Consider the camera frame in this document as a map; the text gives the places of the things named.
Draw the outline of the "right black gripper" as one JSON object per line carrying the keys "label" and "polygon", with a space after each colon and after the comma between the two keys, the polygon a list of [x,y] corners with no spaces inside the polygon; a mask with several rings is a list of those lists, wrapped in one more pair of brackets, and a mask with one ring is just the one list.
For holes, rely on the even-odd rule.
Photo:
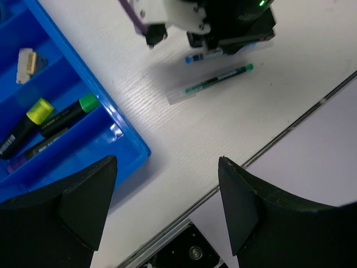
{"label": "right black gripper", "polygon": [[203,23],[211,30],[206,34],[188,31],[187,38],[192,48],[220,49],[224,54],[234,55],[245,45],[275,37],[272,1],[215,0],[193,3],[196,10],[202,8],[205,11]]}

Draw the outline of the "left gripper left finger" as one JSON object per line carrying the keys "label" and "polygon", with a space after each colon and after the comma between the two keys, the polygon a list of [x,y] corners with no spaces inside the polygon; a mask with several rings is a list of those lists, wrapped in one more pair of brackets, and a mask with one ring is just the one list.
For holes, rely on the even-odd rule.
{"label": "left gripper left finger", "polygon": [[90,267],[117,178],[107,156],[1,203],[1,267]]}

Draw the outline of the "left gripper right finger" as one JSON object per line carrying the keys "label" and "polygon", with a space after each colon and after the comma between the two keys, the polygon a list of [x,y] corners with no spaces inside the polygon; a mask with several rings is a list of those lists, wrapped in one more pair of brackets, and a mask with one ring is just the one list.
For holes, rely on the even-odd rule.
{"label": "left gripper right finger", "polygon": [[218,163],[220,194],[240,267],[355,267],[356,204],[333,207],[282,190],[231,159]]}

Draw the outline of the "blue ink refill pen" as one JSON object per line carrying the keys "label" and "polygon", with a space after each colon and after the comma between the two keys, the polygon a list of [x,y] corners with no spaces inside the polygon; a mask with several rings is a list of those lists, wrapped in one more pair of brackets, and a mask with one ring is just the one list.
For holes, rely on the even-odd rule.
{"label": "blue ink refill pen", "polygon": [[215,58],[218,56],[222,56],[221,53],[213,53],[213,54],[196,54],[193,56],[187,56],[185,57],[185,62],[187,64],[191,64],[197,61],[203,61],[203,60],[207,60],[207,59],[211,59],[211,58]]}

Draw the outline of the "purple cap highlighter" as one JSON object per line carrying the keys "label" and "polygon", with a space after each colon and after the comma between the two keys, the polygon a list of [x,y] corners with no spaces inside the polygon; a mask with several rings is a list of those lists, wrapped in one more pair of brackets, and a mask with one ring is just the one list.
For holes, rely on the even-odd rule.
{"label": "purple cap highlighter", "polygon": [[33,145],[29,149],[27,149],[25,152],[22,154],[16,156],[14,159],[12,159],[8,165],[7,165],[7,171],[11,174],[18,168],[20,168],[23,164],[28,162],[31,158],[42,152],[44,149],[46,149],[48,146],[53,144],[56,140],[59,139],[59,137],[65,133],[68,130],[68,128],[63,129],[62,131],[56,133],[55,135],[46,138],[42,140],[41,142]]}

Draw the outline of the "green refill pen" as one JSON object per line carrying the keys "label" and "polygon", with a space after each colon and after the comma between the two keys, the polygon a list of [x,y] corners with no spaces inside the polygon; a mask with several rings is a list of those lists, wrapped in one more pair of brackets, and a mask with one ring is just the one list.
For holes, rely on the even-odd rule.
{"label": "green refill pen", "polygon": [[248,64],[246,66],[236,68],[236,69],[226,72],[224,74],[220,74],[218,76],[215,76],[213,78],[210,78],[208,80],[200,82],[199,84],[185,88],[185,89],[181,90],[180,92],[168,95],[167,100],[170,105],[176,104],[176,103],[181,102],[185,99],[195,96],[198,92],[205,90],[208,87],[212,87],[213,85],[215,85],[217,83],[223,82],[223,81],[233,78],[235,76],[252,71],[253,69],[254,69],[253,64]]}

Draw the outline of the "yellow cap highlighter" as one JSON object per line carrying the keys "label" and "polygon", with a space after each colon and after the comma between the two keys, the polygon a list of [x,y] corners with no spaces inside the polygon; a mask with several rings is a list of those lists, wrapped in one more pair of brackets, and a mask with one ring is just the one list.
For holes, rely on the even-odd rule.
{"label": "yellow cap highlighter", "polygon": [[1,142],[1,159],[11,158],[35,134],[53,110],[54,107],[47,100],[40,98]]}

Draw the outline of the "green cap highlighter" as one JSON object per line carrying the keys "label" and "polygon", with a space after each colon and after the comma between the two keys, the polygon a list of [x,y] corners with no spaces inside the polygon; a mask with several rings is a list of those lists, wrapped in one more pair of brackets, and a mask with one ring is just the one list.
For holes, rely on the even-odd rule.
{"label": "green cap highlighter", "polygon": [[50,137],[64,128],[70,128],[99,106],[97,97],[89,93],[47,119],[40,127],[40,134],[42,137]]}

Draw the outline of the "grey white eraser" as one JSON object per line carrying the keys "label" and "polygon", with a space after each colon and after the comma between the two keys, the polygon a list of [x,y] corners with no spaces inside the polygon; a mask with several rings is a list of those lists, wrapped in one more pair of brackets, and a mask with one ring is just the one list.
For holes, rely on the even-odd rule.
{"label": "grey white eraser", "polygon": [[33,50],[31,48],[21,48],[18,53],[17,60],[17,73],[16,73],[16,83],[24,84],[30,79],[30,75],[27,73],[28,58],[32,54]]}

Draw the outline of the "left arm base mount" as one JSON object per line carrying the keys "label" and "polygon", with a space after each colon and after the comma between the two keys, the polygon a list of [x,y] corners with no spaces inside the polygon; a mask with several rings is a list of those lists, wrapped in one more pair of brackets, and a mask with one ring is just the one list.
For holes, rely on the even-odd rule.
{"label": "left arm base mount", "polygon": [[226,264],[188,221],[157,236],[118,267],[226,267]]}

